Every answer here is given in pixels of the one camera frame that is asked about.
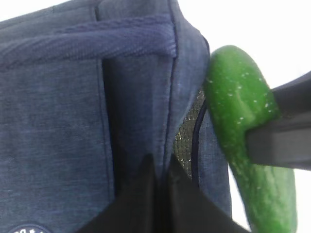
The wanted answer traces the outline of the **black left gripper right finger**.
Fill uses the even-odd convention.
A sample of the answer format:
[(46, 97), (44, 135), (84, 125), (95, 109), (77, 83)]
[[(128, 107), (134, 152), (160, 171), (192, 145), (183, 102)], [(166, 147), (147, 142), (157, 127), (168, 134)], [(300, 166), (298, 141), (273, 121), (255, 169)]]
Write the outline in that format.
[(246, 233), (191, 181), (175, 155), (168, 170), (171, 223), (174, 233)]

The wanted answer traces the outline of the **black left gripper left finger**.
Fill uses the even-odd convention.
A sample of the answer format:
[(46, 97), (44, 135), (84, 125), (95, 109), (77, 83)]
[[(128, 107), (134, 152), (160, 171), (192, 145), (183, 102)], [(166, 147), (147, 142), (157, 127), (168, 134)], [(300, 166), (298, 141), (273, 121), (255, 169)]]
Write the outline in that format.
[(155, 188), (154, 160), (147, 154), (130, 185), (77, 232), (153, 233)]

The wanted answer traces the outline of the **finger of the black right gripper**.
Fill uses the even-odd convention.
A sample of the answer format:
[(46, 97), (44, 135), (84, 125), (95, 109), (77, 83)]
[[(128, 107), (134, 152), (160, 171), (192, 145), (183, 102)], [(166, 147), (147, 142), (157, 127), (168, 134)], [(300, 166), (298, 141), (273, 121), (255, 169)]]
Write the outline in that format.
[(272, 89), (281, 114), (285, 118), (311, 111), (311, 72)]
[(245, 136), (252, 163), (296, 169), (311, 167), (311, 120), (272, 121), (248, 130)]

